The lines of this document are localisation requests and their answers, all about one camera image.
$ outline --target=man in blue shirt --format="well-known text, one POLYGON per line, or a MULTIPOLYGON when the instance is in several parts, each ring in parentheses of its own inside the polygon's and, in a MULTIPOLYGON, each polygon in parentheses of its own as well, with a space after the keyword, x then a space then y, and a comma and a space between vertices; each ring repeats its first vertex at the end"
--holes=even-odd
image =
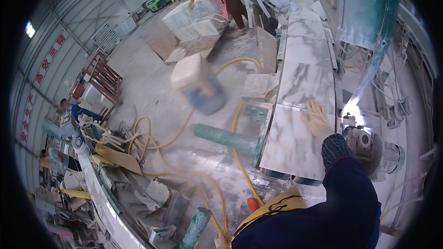
POLYGON ((62 169, 65 167, 75 170, 75 171, 81 171, 81 166, 78 160, 74 159, 73 157, 68 156, 67 154, 64 154, 60 151, 58 151, 55 148, 49 148, 48 150, 43 149, 40 152, 41 158, 47 158, 51 157, 54 161, 58 162, 62 169))
POLYGON ((62 107, 65 110, 70 110, 72 116, 77 122, 78 122, 78 116, 81 114, 86 114, 87 116, 92 117, 94 121, 95 120, 101 121, 103 119, 101 115, 80 107, 79 106, 80 103, 81 100, 72 100, 71 102, 68 102, 68 99, 64 98, 60 101, 60 107, 62 107))

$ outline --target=yellow hose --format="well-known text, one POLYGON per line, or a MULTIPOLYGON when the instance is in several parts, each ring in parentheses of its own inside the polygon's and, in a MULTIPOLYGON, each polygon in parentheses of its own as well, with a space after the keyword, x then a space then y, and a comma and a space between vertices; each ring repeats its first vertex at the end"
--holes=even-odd
MULTIPOLYGON (((217 70, 216 74, 219 74, 219 73, 220 73, 225 67, 227 67, 228 65, 230 65, 230 64, 232 64, 232 63, 234 63, 234 62, 237 62, 237 61, 241 61, 241 60, 248 60, 248 61, 252 61, 252 62, 254 62, 255 65, 257 66, 257 73, 260 73, 260 72, 261 72, 261 66, 260 66, 260 63, 259 63, 259 62, 257 62, 255 59, 252 59, 252 58, 242 57, 242 58, 237 58, 237 59, 231 60, 231 61, 227 62, 226 64, 222 65, 222 66, 217 70)), ((233 124, 232 124, 232 132, 235 132, 235 128, 236 128, 236 124, 237 124, 237 121, 238 121, 238 117, 240 116, 241 109, 242 109, 244 103, 245 103, 245 102, 242 101, 242 102, 240 103, 239 107, 237 108, 237 111, 236 111, 236 114, 235 114, 235 117, 234 117, 234 121, 233 121, 233 124)), ((148 130, 147 133, 138 133, 137 135, 135 135, 135 136, 132 137, 132 139, 131 139, 131 141, 130 141, 130 143, 129 143, 128 153, 131 152, 132 144, 134 143, 134 141, 136 141, 140 146, 143 146, 143 152, 142 152, 142 154, 141 154, 141 156, 140 156, 140 159, 139 159, 139 161, 138 161, 139 163, 141 163, 141 161, 143 160, 144 155, 145 155, 147 149, 156 149, 156 150, 157 150, 157 153, 159 154, 159 156, 160 156, 161 160, 163 161, 163 163, 164 163, 167 167, 169 167, 170 169, 177 170, 177 171, 182 172, 182 173, 195 173, 195 174, 198 174, 198 175, 200 175, 200 176, 206 178, 206 179, 207 179, 207 180, 208 180, 208 181, 209 181, 209 182, 215 187, 215 189, 217 190, 217 192, 218 192, 218 194, 219 194, 219 196, 220 196, 220 200, 221 200, 221 202, 222 202, 222 203, 221 203, 221 204, 222 204, 222 209, 223 209, 223 226, 224 226, 224 230, 227 231, 227 230, 228 230, 228 224, 227 224, 227 217, 226 217, 226 205, 225 205, 225 202, 224 202, 224 197, 223 197, 223 194, 222 194, 222 192, 221 192, 221 189, 220 189, 220 187, 217 185, 217 183, 216 183, 216 182, 215 182, 210 176, 208 176, 207 174, 205 174, 205 173, 203 173, 203 172, 201 172, 201 171, 181 169, 181 168, 177 168, 177 167, 171 165, 170 163, 168 163, 168 162, 164 159, 162 153, 161 153, 160 150, 159 150, 159 149, 162 148, 162 147, 168 146, 169 144, 171 144, 172 142, 174 142, 174 141, 177 139, 177 137, 178 137, 178 136, 180 135, 180 133, 183 131, 183 129, 185 128, 185 126, 186 126, 186 124, 188 123, 189 119, 191 118, 191 115, 192 115, 193 112, 194 112, 194 110, 191 110, 191 111, 188 113, 187 117, 185 118, 185 121, 184 121, 183 124, 180 126, 180 129, 177 131, 177 133, 175 134, 175 136, 174 136, 170 141, 168 141, 167 143, 162 144, 162 145, 157 145, 157 143, 155 142, 154 138, 152 138, 152 136, 151 136, 151 121, 149 120, 149 118, 146 117, 146 116, 143 116, 143 117, 139 118, 139 119, 137 120, 136 124, 134 124, 133 131, 136 132, 137 126, 138 126, 139 122, 140 122, 142 119, 146 119, 146 120, 148 121, 148 128, 149 128, 149 130, 148 130), (146 140, 146 142, 145 142, 144 145, 143 145, 143 144, 140 142, 140 140, 138 139, 138 137, 140 137, 141 135, 145 135, 145 136, 147 136, 147 140, 146 140), (152 142, 154 143, 154 146, 153 146, 153 147, 148 147, 148 146, 147 146, 147 144, 149 143, 149 140, 152 140, 152 142)), ((244 176, 246 182, 248 183, 249 187, 251 188, 251 190, 252 190, 254 196, 257 198, 257 200, 260 202, 261 205, 264 205, 263 200, 262 200, 262 199, 260 198, 260 196, 258 195, 257 191, 255 190, 254 186, 252 185, 251 180, 250 180, 249 177, 248 177, 248 174, 246 173, 245 168, 244 168, 243 165, 241 164, 241 161, 240 161, 240 158, 238 157, 238 153, 237 153, 237 151, 236 151, 235 149, 234 149, 233 151, 234 151, 234 157, 235 157, 235 160, 237 161, 237 165, 238 165, 238 167, 240 168, 241 172, 243 173, 243 176, 244 176)), ((149 175, 149 176, 177 175, 177 174, 175 174, 175 173, 169 173, 169 172, 156 173, 156 174, 150 174, 150 173, 147 173, 147 172, 143 172, 143 174, 145 174, 145 175, 149 175)), ((209 204, 208 204, 206 198, 204 197, 204 194, 202 193, 201 187, 200 187, 198 184, 196 185, 196 189, 197 189, 197 193, 198 193, 198 194, 200 195, 200 197, 202 198, 202 201, 203 201, 203 203, 205 204, 205 207, 208 208, 208 209, 210 209, 210 208, 209 208, 209 204)), ((214 222, 214 225, 215 225, 215 227, 217 228, 217 230, 221 232, 222 229, 221 229, 221 227, 219 226, 219 224, 218 224, 217 220, 215 219, 214 215, 212 215, 211 218, 212 218, 212 221, 214 222)))
MULTIPOLYGON (((231 131, 233 133, 235 132, 235 128, 237 126, 237 120, 238 120, 238 117, 240 116, 241 109, 242 109, 244 103, 245 103, 244 101, 241 101, 240 105, 238 105, 237 112, 235 113, 234 121, 232 122, 232 129, 231 129, 231 131)), ((243 174, 243 177, 245 178, 246 182, 248 183, 248 186, 251 188, 251 191, 254 194, 255 198, 257 198, 258 202, 263 206, 264 202, 260 198, 260 196, 258 195, 257 191, 255 190, 254 186, 252 185, 251 179, 249 178, 245 168, 241 164, 240 158, 238 157, 237 150, 234 149, 233 151, 234 151, 234 158, 235 158, 235 161, 237 161, 238 168, 240 168, 241 173, 243 174)))

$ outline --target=worker in gray shirt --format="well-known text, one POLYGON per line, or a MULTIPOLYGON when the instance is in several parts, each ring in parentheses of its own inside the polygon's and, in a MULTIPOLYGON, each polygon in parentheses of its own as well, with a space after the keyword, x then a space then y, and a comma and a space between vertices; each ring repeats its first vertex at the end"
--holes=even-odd
POLYGON ((43 149, 40 152, 40 157, 41 158, 50 157, 54 161, 58 162, 62 168, 67 167, 75 171, 81 171, 81 166, 78 160, 58 151, 55 148, 43 149))

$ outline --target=chinese banner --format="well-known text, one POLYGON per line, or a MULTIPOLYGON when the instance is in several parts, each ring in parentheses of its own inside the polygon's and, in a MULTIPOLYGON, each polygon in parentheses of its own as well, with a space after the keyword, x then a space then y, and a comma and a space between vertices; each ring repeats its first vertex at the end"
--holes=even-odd
MULTIPOLYGON (((48 54, 40 65, 39 71, 34 78, 34 87, 39 88, 42 84, 43 77, 45 77, 46 71, 48 70, 52 60, 57 54, 60 47, 62 47, 63 43, 66 41, 68 34, 63 31, 57 39, 55 40, 52 47, 49 49, 48 54)), ((36 100, 37 93, 34 89, 31 89, 26 101, 25 113, 23 114, 23 122, 22 122, 22 132, 20 135, 20 141, 23 145, 26 145, 27 136, 28 136, 28 128, 29 128, 29 120, 30 115, 32 113, 32 108, 34 107, 34 102, 36 100)))
POLYGON ((20 135, 20 141, 23 145, 26 144, 30 114, 32 113, 32 108, 34 107, 36 96, 37 96, 36 91, 31 89, 26 100, 25 114, 23 115, 23 122, 22 122, 22 133, 20 135))
POLYGON ((63 43, 65 42, 66 38, 68 37, 68 34, 63 31, 60 36, 55 40, 52 47, 49 49, 48 54, 43 59, 42 64, 40 65, 39 71, 37 72, 37 75, 34 78, 34 86, 36 88, 39 88, 42 84, 43 77, 45 77, 46 71, 48 70, 52 60, 54 59, 55 55, 57 54, 60 47, 62 47, 63 43))

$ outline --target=stacked marble tiles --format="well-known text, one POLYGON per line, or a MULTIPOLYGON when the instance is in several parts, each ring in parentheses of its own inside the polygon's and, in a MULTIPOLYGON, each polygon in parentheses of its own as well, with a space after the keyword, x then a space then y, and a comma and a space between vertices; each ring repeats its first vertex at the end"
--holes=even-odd
POLYGON ((324 105, 335 127, 335 90, 328 43, 314 0, 291 0, 298 9, 289 14, 286 53, 269 137, 260 167, 322 181, 323 159, 315 137, 301 120, 306 101, 324 105))
POLYGON ((218 0, 183 2, 162 20, 181 41, 219 35, 227 24, 218 0))

